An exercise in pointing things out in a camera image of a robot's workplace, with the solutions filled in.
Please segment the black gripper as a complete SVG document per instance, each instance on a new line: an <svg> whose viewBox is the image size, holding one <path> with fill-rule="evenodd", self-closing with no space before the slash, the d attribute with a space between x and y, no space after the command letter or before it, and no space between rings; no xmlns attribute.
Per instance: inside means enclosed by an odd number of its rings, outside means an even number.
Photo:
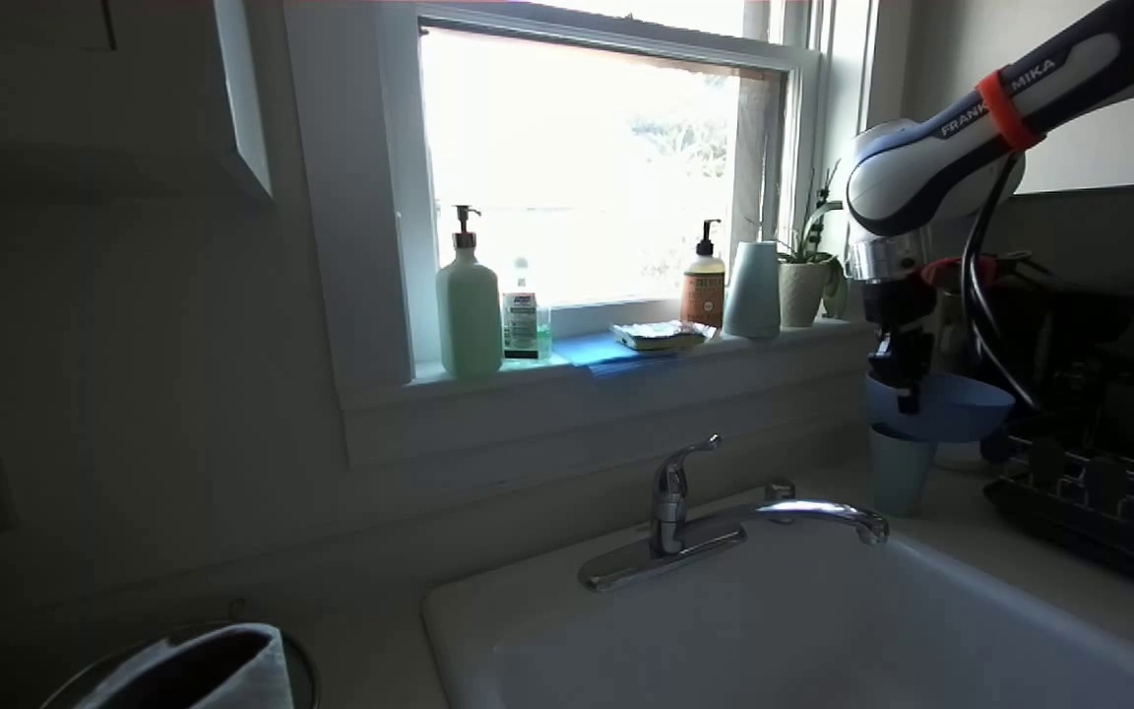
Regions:
<svg viewBox="0 0 1134 709"><path fill-rule="evenodd" d="M869 281L861 288L867 320L878 328L869 374L898 391L898 413L920 413L920 376L935 361L931 313L936 308L936 290L957 282L957 273L961 261L941 257L909 266L898 281Z"/></svg>

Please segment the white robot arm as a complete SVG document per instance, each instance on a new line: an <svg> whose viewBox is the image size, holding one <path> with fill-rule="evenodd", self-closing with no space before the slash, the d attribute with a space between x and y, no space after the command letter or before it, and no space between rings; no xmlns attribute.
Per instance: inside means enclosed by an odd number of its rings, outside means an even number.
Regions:
<svg viewBox="0 0 1134 709"><path fill-rule="evenodd" d="M903 413L920 409L935 290L915 236L957 218L989 218L1021 158L1052 131L1134 85L1134 0L1104 0L1021 57L920 123L869 131L849 162L844 206L867 262L867 320L878 328L869 376Z"/></svg>

